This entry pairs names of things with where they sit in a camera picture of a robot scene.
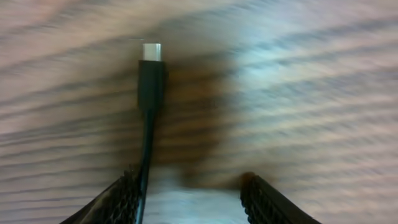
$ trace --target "black connector housing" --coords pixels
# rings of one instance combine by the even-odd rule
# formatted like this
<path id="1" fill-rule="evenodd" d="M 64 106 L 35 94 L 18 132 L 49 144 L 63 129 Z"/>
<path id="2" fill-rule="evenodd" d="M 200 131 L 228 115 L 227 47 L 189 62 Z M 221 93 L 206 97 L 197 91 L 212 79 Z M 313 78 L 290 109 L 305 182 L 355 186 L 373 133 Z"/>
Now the black connector housing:
<path id="1" fill-rule="evenodd" d="M 166 79 L 164 62 L 139 61 L 138 106 L 142 112 L 158 110 L 162 106 Z"/>

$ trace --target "metal connector tip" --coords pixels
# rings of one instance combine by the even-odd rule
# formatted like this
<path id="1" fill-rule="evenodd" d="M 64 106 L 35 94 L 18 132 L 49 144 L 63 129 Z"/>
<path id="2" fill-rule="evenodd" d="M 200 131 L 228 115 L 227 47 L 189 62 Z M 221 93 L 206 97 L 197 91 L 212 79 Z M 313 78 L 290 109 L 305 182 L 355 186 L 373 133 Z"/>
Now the metal connector tip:
<path id="1" fill-rule="evenodd" d="M 161 61 L 162 60 L 161 44 L 144 44 L 143 60 Z"/>

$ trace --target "wooden table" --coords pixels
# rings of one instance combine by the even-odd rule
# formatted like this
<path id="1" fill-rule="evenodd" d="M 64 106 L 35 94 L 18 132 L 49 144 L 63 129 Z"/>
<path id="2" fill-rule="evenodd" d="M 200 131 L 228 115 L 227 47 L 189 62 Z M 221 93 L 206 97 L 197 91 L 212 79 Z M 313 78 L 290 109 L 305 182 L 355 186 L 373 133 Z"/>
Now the wooden table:
<path id="1" fill-rule="evenodd" d="M 0 223 L 59 223 L 139 162 L 140 39 L 170 69 L 145 223 L 245 223 L 247 170 L 322 223 L 398 222 L 396 0 L 8 0 Z"/>

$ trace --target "black cable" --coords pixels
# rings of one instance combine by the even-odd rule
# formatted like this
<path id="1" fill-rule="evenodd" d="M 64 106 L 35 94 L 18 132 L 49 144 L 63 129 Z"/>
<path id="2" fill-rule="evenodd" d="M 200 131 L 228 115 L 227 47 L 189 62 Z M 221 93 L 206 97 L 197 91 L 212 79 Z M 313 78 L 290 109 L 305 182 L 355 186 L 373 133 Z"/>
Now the black cable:
<path id="1" fill-rule="evenodd" d="M 149 167 L 150 167 L 150 159 L 152 157 L 152 143 L 154 140 L 154 123 L 155 123 L 155 113 L 153 111 L 148 111 L 144 115 L 144 143 L 143 143 L 143 152 L 142 152 L 142 160 L 141 160 L 141 171 L 139 176 L 139 184 L 140 184 L 140 198 L 138 202 L 137 208 L 137 224 L 142 223 L 142 219 L 144 216 L 145 209 L 145 201 L 146 194 L 148 188 L 148 176 L 149 176 Z"/>
<path id="2" fill-rule="evenodd" d="M 163 103 L 166 76 L 165 64 L 160 61 L 160 44 L 144 44 L 144 59 L 139 62 L 138 80 L 138 105 L 144 115 L 144 142 L 136 224 L 141 224 L 144 216 L 155 118 Z"/>

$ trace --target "wooden surface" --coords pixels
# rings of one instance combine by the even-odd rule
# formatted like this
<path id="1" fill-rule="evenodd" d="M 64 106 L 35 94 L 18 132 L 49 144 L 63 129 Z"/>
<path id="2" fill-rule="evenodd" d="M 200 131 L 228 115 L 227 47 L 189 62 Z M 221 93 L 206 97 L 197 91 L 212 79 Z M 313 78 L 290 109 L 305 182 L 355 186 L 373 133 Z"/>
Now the wooden surface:
<path id="1" fill-rule="evenodd" d="M 245 223 L 248 170 L 322 223 L 398 222 L 396 0 L 5 0 L 0 223 L 138 163 L 141 38 L 170 68 L 146 223 Z"/>

